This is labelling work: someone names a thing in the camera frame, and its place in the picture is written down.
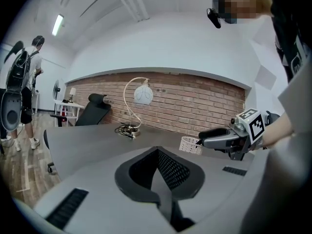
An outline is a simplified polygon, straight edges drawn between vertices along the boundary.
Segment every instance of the desk lamp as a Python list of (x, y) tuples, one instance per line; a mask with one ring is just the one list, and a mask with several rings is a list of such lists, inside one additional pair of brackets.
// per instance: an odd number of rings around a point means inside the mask
[(69, 94), (70, 94), (70, 98), (68, 102), (73, 103), (73, 96), (76, 95), (76, 88), (71, 88)]
[[(133, 82), (134, 80), (137, 80), (137, 79), (145, 79), (145, 81), (143, 82), (143, 84), (138, 87), (136, 90), (135, 90), (135, 93), (134, 93), (134, 103), (136, 104), (143, 104), (143, 105), (149, 105), (152, 100), (153, 100), (153, 91), (149, 88), (149, 85), (148, 85), (148, 81), (149, 79), (147, 78), (143, 78), (143, 77), (137, 77), (137, 78), (134, 78), (132, 79), (131, 81), (129, 81), (127, 83), (127, 85), (125, 86), (124, 90), (123, 90), (123, 100), (126, 104), (126, 107), (128, 109), (128, 112), (129, 112), (129, 115), (130, 115), (130, 124), (127, 124), (125, 126), (123, 126), (123, 132), (127, 132), (130, 137), (135, 137), (135, 136), (138, 136), (140, 135), (140, 126), (142, 125), (142, 121), (141, 119), (131, 110), (131, 108), (128, 106), (127, 102), (126, 102), (126, 98), (125, 98), (125, 93), (126, 93), (126, 89), (128, 87), (128, 85)], [(132, 117), (135, 117), (138, 119), (139, 121), (139, 125), (138, 126), (135, 126), (135, 125), (132, 125), (131, 124), (131, 118)]]

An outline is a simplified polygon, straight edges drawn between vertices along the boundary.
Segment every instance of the white sneaker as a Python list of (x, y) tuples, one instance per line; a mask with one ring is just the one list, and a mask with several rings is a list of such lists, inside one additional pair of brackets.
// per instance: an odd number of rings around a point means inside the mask
[(30, 143), (31, 149), (36, 149), (40, 145), (40, 141), (38, 139), (35, 139), (34, 143)]
[(20, 144), (14, 143), (14, 145), (15, 145), (16, 151), (17, 151), (17, 152), (20, 152), (20, 151), (21, 151)]
[(2, 138), (1, 141), (5, 142), (5, 141), (9, 141), (12, 137), (7, 135), (6, 138)]

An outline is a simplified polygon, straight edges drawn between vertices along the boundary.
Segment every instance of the white ceiling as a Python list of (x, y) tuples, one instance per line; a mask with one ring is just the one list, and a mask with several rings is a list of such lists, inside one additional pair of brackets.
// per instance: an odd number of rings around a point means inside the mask
[[(143, 19), (137, 0), (133, 0)], [(201, 12), (210, 7), (211, 0), (143, 0), (149, 17), (158, 13)], [(121, 0), (40, 0), (34, 12), (37, 25), (52, 31), (58, 14), (64, 15), (62, 28), (56, 36), (64, 45), (79, 50), (99, 34), (121, 23), (132, 21)]]

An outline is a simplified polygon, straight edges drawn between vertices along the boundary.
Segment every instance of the black t-shirt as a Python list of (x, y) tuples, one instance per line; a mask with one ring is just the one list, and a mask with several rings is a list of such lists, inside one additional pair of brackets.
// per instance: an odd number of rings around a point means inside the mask
[(288, 81), (298, 72), (312, 49), (310, 11), (312, 0), (273, 0), (271, 12), (278, 39), (277, 52)]

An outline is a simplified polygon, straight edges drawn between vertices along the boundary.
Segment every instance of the wooden floor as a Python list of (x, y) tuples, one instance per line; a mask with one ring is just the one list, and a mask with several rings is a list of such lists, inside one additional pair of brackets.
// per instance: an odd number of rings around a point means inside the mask
[(25, 202), (30, 207), (52, 187), (60, 182), (59, 176), (48, 174), (47, 163), (52, 162), (49, 149), (43, 141), (43, 131), (54, 127), (54, 120), (49, 113), (38, 113), (33, 116), (35, 138), (40, 140), (40, 146), (35, 150), (30, 147), (30, 141), (25, 128), (18, 128), (21, 152), (17, 152), (13, 140), (2, 143), (5, 156), (0, 157), (0, 171), (10, 188), (12, 197)]

